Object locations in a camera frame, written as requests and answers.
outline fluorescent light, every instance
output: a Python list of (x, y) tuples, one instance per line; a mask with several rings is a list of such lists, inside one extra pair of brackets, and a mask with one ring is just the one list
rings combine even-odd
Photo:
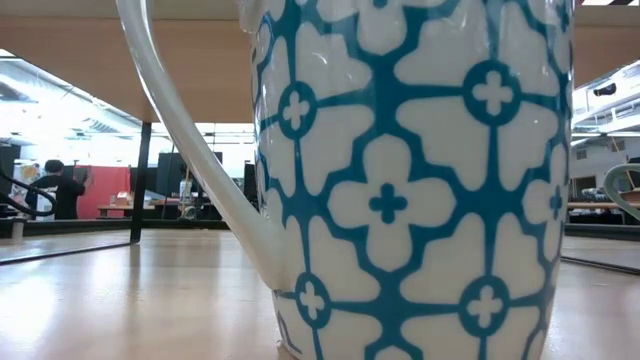
[(571, 137), (579, 137), (579, 138), (585, 138), (585, 137), (600, 137), (600, 136), (606, 136), (607, 134), (601, 134), (599, 132), (593, 132), (593, 133), (572, 133)]
[(640, 137), (640, 132), (637, 131), (619, 131), (607, 134), (608, 137)]
[(584, 143), (587, 142), (587, 140), (589, 140), (589, 139), (580, 139), (580, 140), (572, 141), (571, 142), (571, 147), (574, 147), (574, 146), (577, 146), (577, 145), (580, 145), (580, 144), (584, 144)]

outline person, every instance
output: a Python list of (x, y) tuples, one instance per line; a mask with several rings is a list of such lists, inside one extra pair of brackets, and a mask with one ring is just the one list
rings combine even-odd
[[(78, 218), (78, 197), (84, 195), (86, 185), (89, 183), (87, 176), (83, 183), (79, 183), (74, 179), (64, 176), (64, 164), (60, 160), (49, 160), (44, 165), (47, 173), (45, 176), (31, 183), (31, 186), (37, 189), (46, 189), (56, 194), (56, 220), (76, 220)], [(27, 194), (27, 203), (32, 208), (37, 205), (37, 195), (30, 191)]]

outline table surface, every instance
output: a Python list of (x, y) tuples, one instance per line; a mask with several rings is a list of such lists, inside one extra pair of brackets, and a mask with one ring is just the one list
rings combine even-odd
[[(640, 267), (640, 243), (567, 238), (563, 252)], [(139, 246), (3, 267), (0, 319), (0, 359), (291, 360), (278, 346), (270, 292), (227, 231), (145, 230)], [(544, 360), (637, 359), (639, 339), (638, 277), (561, 266)]]
[[(154, 206), (145, 206), (144, 210), (153, 210)], [(133, 205), (100, 205), (98, 210), (133, 210)]]
[[(640, 203), (630, 203), (629, 205), (640, 209)], [(569, 209), (619, 209), (620, 206), (616, 203), (587, 203), (587, 202), (570, 202)]]

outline white and blue patterned mug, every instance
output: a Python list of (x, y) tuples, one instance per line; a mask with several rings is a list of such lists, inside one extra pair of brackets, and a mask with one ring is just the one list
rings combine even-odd
[(245, 0), (260, 216), (118, 0), (145, 88), (300, 359), (538, 359), (567, 201), (571, 0)]

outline black shirt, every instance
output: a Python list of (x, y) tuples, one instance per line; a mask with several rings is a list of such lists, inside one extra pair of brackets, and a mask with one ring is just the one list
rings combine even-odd
[[(77, 181), (62, 175), (47, 175), (31, 183), (38, 189), (48, 189), (56, 193), (56, 220), (75, 220), (78, 218), (78, 196), (84, 195), (85, 188)], [(31, 206), (37, 203), (36, 193), (30, 191), (26, 202)]]

